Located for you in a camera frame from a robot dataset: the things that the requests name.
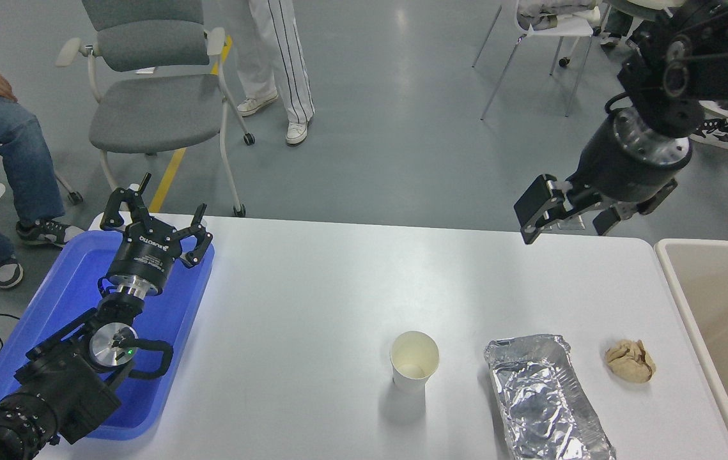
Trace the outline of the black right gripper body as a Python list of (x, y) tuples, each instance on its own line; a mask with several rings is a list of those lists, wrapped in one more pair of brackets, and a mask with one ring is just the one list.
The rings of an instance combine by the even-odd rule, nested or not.
[(574, 185), (622, 202), (642, 202), (679, 170), (679, 140), (659, 134), (639, 116), (609, 116), (581, 152)]

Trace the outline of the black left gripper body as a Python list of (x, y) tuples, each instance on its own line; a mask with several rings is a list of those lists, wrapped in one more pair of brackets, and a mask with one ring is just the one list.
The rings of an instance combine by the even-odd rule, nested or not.
[(171, 241), (176, 228), (159, 220), (133, 221), (122, 235), (122, 244), (106, 273), (112, 284), (124, 280), (144, 280), (150, 285), (148, 294), (161, 294), (176, 258), (182, 253), (179, 241)]

